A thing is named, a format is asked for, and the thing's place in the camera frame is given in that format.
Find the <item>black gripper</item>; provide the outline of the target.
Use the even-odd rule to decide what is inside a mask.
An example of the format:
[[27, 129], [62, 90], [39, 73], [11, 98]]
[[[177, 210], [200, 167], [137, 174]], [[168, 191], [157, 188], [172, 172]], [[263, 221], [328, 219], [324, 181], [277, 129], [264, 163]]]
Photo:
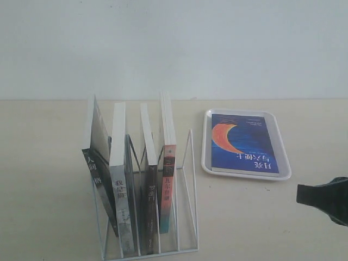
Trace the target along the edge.
[[347, 226], [347, 177], [336, 177], [322, 185], [297, 185], [296, 202], [314, 207], [334, 223]]

